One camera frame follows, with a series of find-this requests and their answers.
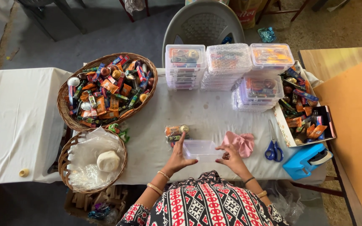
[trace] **pink scrunchie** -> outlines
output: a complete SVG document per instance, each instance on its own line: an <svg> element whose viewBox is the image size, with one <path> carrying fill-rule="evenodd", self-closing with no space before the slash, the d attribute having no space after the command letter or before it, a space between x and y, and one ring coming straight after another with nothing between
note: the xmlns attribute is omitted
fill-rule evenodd
<svg viewBox="0 0 362 226"><path fill-rule="evenodd" d="M242 158L248 158L254 150L254 136L252 134L237 135L227 131L222 145L225 144L232 144L239 151Z"/></svg>

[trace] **oval wicker basket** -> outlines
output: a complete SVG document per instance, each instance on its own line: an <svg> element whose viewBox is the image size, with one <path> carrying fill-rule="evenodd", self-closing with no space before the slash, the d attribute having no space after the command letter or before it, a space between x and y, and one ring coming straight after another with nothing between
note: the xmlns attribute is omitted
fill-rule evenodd
<svg viewBox="0 0 362 226"><path fill-rule="evenodd" d="M150 70L153 73L154 76L154 84L152 87L152 90L150 91L149 96L146 98L146 100L137 108L134 108L132 110L129 110L127 113L121 115L119 117L119 119L117 121L111 122L110 124L113 123L121 123L124 120L130 118L131 116L133 116L135 113L137 113L138 111L140 111L148 102L149 100L152 98L154 91L156 90L156 84L157 84L157 80L158 80L158 76L157 76L157 70L156 67L154 66L154 64L147 58L138 55L138 54L132 54L132 53L119 53L119 54L111 54L111 55L107 55L107 56L103 56L99 59L96 59L90 63L87 63L85 66L83 66L81 69L77 70L73 75L71 75L71 77L75 77L77 76L79 73L81 73L84 69L89 69L89 68L93 68L93 67L98 67L100 65L100 63L104 63L104 64L109 64L111 63L113 60L115 60L119 55L128 55L129 56L129 60L135 60L135 59L140 59L142 60L146 66L147 66L147 70ZM63 121L65 122L65 124L67 124L71 129L75 130L75 131L82 131L82 130L87 130L90 127L81 124L78 120L74 119L70 114L69 114L69 107L68 107L68 103L65 101L65 96L68 95L68 85L65 82L61 88L58 91L58 98L57 98L57 107L58 107L58 111L59 114L61 115Z"/></svg>
<svg viewBox="0 0 362 226"><path fill-rule="evenodd" d="M71 174L71 171L67 169L67 166L69 164L71 164L71 161L68 160L68 156L69 156L68 151L69 151L69 149L71 149L72 145L75 145L75 144L79 143L78 139L86 138L85 135L82 134L83 132L87 132L87 131L91 132L93 130L95 130L95 128L89 128L89 129L83 130L83 131L79 132L78 134L76 134L75 136L73 136L71 139L69 139L68 143L66 143L65 146L62 148L61 154L59 155L59 158L58 158L58 172L59 172L59 175L61 176L61 179L62 179L63 183L66 186L68 186L68 188L70 188L71 190L73 190L71 184L69 183L69 175ZM117 134L113 133L110 130L105 129L105 131L110 132L110 133L118 136ZM121 138L119 138L119 140L121 141L122 146L124 147L125 158L124 158L124 162L122 163L121 171L119 172L117 178L115 178L115 180L110 182L110 184L108 184L104 188L93 189L93 190L88 190L88 191L81 191L81 193L93 194L93 193L96 193L96 192L105 191L106 188L113 185L113 183L116 182L118 180L118 178L121 176L121 174L124 172L125 166L127 165L128 153L127 153L127 148L124 145L124 142L121 140Z"/></svg>

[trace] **scissors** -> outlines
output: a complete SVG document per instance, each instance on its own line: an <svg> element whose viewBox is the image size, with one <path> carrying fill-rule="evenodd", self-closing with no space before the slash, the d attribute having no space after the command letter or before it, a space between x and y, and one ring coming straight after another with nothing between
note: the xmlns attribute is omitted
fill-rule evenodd
<svg viewBox="0 0 362 226"><path fill-rule="evenodd" d="M273 124L269 119L269 130L270 130L270 143L269 147L265 151L265 157L268 160L274 160L276 162L281 162L283 160L284 154L281 148L278 145L278 142L276 141L276 135L275 131L273 129Z"/></svg>

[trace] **red and black printed top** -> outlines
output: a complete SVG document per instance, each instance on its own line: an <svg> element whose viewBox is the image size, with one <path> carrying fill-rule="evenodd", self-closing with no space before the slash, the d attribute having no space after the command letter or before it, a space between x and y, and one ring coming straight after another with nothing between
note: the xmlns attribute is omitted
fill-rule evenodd
<svg viewBox="0 0 362 226"><path fill-rule="evenodd" d="M148 210L134 204L117 226L286 226L273 205L232 186L216 171L173 183Z"/></svg>

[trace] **black bracelet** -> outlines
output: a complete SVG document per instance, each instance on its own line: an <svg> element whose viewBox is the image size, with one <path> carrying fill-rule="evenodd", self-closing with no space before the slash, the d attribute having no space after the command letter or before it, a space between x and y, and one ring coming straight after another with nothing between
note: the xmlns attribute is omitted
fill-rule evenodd
<svg viewBox="0 0 362 226"><path fill-rule="evenodd" d="M246 182L244 182L244 184L248 183L248 182L249 182L250 180L252 180L252 179L255 179L255 177L249 178Z"/></svg>

